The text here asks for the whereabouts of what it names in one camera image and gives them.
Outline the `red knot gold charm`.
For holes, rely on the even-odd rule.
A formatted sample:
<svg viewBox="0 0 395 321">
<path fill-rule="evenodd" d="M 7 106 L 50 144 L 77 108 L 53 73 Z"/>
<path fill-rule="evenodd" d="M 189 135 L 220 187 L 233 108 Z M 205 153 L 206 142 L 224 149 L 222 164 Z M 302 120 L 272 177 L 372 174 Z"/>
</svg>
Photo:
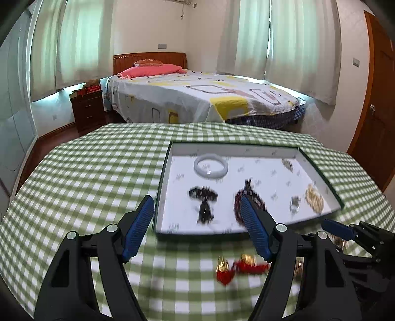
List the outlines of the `red knot gold charm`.
<svg viewBox="0 0 395 321">
<path fill-rule="evenodd" d="M 242 254 L 233 264 L 233 270 L 239 274 L 261 275 L 265 274 L 269 267 L 268 263 L 257 263 L 255 257 L 248 254 Z"/>
</svg>

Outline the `white jade bangle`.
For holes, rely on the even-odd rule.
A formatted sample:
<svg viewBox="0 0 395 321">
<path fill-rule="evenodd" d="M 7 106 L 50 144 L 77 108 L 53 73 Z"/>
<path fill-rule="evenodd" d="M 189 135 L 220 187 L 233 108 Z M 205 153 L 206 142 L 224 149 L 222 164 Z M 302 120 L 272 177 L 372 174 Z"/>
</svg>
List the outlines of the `white jade bangle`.
<svg viewBox="0 0 395 321">
<path fill-rule="evenodd" d="M 213 153 L 199 155 L 194 160 L 194 171 L 205 179 L 222 179 L 228 173 L 228 163 Z"/>
</svg>

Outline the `dark green jewelry tray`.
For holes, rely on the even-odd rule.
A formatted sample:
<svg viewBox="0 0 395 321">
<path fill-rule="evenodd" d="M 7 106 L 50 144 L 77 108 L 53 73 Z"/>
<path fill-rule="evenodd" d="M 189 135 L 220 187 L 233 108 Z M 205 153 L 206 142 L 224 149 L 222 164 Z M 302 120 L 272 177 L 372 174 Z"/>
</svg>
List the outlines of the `dark green jewelry tray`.
<svg viewBox="0 0 395 321">
<path fill-rule="evenodd" d="M 228 163 L 222 179 L 194 171 L 199 155 Z M 282 164 L 289 159 L 291 173 Z M 159 240 L 212 242 L 246 239 L 240 199 L 250 195 L 277 223 L 302 227 L 344 208 L 317 162 L 299 146 L 171 142 L 160 178 L 153 230 Z"/>
</svg>

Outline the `green white checked tablecloth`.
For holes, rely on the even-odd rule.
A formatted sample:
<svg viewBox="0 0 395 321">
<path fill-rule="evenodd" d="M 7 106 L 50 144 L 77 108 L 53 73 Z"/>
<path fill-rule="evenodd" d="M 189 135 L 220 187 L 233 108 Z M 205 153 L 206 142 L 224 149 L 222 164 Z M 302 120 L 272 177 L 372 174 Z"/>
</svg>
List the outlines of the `green white checked tablecloth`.
<svg viewBox="0 0 395 321">
<path fill-rule="evenodd" d="M 339 221 L 394 229 L 394 210 L 364 169 L 307 134 L 218 123 L 110 124 L 53 149 L 1 221 L 1 277 L 23 311 L 33 315 L 66 233 L 99 232 L 156 195 L 167 147 L 182 141 L 299 146 L 343 200 Z M 148 232 L 125 269 L 150 320 L 245 320 L 264 276 L 241 276 L 226 287 L 215 278 L 219 256 L 242 253 L 254 253 L 250 241 L 160 245 Z"/>
</svg>

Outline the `brown wooden door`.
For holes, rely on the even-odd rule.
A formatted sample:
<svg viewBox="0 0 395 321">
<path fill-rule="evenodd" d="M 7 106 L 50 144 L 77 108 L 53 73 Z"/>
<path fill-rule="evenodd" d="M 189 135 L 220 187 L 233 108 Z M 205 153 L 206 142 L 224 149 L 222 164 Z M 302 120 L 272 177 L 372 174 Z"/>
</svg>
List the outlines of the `brown wooden door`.
<svg viewBox="0 0 395 321">
<path fill-rule="evenodd" d="M 381 191 L 394 177 L 394 43 L 378 18 L 364 13 L 369 39 L 368 83 L 347 150 Z"/>
</svg>

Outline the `dark wooden nightstand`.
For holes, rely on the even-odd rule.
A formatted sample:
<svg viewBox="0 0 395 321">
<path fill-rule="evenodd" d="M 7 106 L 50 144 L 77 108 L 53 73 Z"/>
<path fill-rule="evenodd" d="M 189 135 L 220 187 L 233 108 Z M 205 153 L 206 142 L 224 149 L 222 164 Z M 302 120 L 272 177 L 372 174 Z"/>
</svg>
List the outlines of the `dark wooden nightstand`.
<svg viewBox="0 0 395 321">
<path fill-rule="evenodd" d="M 106 125 L 102 91 L 77 90 L 70 95 L 74 122 L 79 134 Z"/>
</svg>

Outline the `bed with patterned quilt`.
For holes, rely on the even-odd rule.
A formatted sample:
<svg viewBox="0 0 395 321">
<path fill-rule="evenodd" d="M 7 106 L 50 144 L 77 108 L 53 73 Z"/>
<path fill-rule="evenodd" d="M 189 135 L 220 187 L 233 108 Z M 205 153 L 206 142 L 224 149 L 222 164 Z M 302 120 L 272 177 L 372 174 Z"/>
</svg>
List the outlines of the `bed with patterned quilt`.
<svg viewBox="0 0 395 321">
<path fill-rule="evenodd" d="M 111 108 L 127 123 L 221 122 L 280 129 L 305 114 L 305 100 L 265 80 L 194 72 L 111 76 Z"/>
</svg>

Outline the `red box on nightstand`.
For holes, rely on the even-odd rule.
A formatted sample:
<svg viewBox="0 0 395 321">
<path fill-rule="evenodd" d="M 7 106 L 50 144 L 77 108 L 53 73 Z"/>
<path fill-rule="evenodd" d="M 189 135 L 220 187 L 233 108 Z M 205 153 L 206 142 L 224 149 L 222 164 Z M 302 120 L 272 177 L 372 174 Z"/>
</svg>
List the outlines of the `red box on nightstand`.
<svg viewBox="0 0 395 321">
<path fill-rule="evenodd" d="M 81 89 L 76 90 L 75 93 L 78 96 L 83 96 L 100 90 L 101 90 L 100 79 L 91 79 L 87 81 Z"/>
</svg>

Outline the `pink pillow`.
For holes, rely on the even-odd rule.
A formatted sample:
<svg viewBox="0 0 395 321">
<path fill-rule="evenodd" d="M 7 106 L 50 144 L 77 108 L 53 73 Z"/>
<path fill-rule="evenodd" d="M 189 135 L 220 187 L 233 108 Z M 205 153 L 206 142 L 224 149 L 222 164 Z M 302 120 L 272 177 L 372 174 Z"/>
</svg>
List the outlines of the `pink pillow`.
<svg viewBox="0 0 395 321">
<path fill-rule="evenodd" d="M 159 76 L 166 74 L 187 74 L 187 70 L 173 64 L 156 66 L 134 66 L 117 74 L 122 79 L 132 79 L 146 76 Z"/>
</svg>

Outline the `glass wardrobe door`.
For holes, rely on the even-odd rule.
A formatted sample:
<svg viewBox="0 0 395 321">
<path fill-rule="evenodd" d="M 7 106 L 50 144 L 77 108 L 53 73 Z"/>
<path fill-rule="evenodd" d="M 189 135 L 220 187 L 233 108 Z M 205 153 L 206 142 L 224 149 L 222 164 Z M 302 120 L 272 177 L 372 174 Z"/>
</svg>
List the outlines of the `glass wardrobe door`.
<svg viewBox="0 0 395 321">
<path fill-rule="evenodd" d="M 24 10 L 1 45 L 1 195 L 6 200 L 15 193 L 37 136 L 27 85 L 31 18 Z"/>
</svg>

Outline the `orange patterned pillow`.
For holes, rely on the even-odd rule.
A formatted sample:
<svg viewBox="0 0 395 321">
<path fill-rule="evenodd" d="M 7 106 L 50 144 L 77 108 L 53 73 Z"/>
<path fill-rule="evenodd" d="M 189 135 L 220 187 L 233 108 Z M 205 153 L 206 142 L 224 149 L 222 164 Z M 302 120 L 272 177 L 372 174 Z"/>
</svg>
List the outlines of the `orange patterned pillow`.
<svg viewBox="0 0 395 321">
<path fill-rule="evenodd" d="M 154 67 L 163 65 L 163 62 L 155 59 L 142 59 L 134 62 L 133 65 L 136 67 Z"/>
</svg>

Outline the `left white curtain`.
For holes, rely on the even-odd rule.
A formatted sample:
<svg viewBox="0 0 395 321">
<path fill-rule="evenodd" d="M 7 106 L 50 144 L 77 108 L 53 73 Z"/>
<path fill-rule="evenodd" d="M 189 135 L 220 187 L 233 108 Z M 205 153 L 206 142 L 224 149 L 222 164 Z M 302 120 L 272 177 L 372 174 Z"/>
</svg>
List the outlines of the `left white curtain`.
<svg viewBox="0 0 395 321">
<path fill-rule="evenodd" d="M 30 96 L 110 74 L 116 1 L 43 1 L 32 37 Z"/>
</svg>

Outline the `white curtain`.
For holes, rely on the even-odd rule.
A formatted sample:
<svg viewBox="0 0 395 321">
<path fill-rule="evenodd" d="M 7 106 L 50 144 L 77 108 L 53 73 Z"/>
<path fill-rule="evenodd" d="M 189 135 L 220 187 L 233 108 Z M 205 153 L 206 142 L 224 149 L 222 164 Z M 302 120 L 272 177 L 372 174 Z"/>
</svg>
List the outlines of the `white curtain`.
<svg viewBox="0 0 395 321">
<path fill-rule="evenodd" d="M 30 96 L 110 74 L 116 1 L 43 1 L 32 37 Z"/>
<path fill-rule="evenodd" d="M 334 105 L 340 68 L 336 1 L 227 1 L 218 72 Z"/>
</svg>

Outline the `right white curtain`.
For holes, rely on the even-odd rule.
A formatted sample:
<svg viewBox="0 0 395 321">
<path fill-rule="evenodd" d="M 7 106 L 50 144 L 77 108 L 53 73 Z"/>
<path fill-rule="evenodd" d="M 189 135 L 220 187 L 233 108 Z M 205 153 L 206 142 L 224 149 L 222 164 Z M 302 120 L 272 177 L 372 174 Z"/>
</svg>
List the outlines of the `right white curtain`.
<svg viewBox="0 0 395 321">
<path fill-rule="evenodd" d="M 340 68 L 336 1 L 227 1 L 218 72 L 334 105 Z"/>
</svg>

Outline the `white air conditioner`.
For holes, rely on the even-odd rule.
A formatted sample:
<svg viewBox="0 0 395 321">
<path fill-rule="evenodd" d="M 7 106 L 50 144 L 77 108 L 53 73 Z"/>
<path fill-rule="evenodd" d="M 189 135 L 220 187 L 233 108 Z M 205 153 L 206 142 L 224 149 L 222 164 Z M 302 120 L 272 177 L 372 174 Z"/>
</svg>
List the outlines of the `white air conditioner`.
<svg viewBox="0 0 395 321">
<path fill-rule="evenodd" d="M 191 5 L 192 0 L 166 0 L 166 1 L 171 1 L 174 3 L 182 4 L 182 5 Z"/>
</svg>

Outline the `wall light switch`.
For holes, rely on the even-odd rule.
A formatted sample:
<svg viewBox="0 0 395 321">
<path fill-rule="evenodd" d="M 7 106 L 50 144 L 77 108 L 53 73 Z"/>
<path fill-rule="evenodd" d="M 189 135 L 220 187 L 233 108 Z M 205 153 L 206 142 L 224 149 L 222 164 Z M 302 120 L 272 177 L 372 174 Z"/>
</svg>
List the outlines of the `wall light switch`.
<svg viewBox="0 0 395 321">
<path fill-rule="evenodd" d="M 359 59 L 353 58 L 352 64 L 353 64 L 355 67 L 359 68 L 359 65 L 360 65 Z"/>
</svg>

